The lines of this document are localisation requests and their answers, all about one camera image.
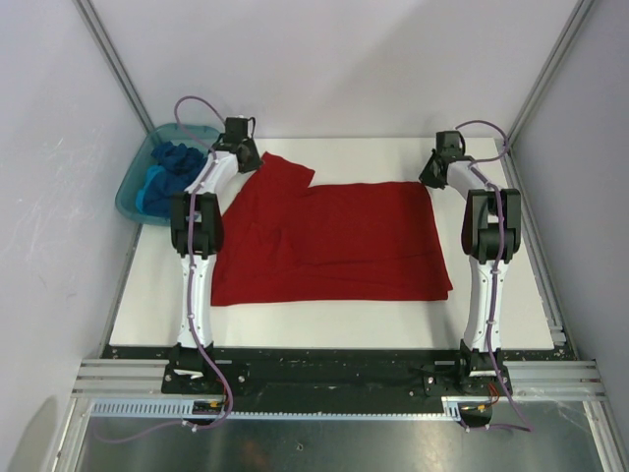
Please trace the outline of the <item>red t shirt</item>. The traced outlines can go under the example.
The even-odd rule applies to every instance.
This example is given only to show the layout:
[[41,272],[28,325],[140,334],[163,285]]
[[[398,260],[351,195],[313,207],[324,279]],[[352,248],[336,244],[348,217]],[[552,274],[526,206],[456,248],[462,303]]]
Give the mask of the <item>red t shirt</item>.
[[263,155],[223,214],[212,305],[447,300],[453,285],[423,184],[314,177]]

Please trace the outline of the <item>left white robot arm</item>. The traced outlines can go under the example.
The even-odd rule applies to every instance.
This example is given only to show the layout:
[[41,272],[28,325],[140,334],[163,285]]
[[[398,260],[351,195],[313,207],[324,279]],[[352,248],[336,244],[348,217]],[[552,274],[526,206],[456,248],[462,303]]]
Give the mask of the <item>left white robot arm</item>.
[[177,343],[186,349],[213,344],[211,281],[225,230],[219,193],[239,174],[255,172],[261,158],[254,140],[257,119],[228,117],[195,180],[172,198],[171,243],[180,256],[183,309]]

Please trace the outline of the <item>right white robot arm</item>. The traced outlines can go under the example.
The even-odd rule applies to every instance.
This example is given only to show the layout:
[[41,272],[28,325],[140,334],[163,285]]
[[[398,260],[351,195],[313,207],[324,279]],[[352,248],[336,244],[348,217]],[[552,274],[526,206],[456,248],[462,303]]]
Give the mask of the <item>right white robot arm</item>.
[[463,345],[472,353],[496,356],[504,279],[521,245],[521,194],[485,176],[458,131],[436,134],[419,180],[432,189],[452,188],[465,201],[461,247],[469,258],[472,285]]

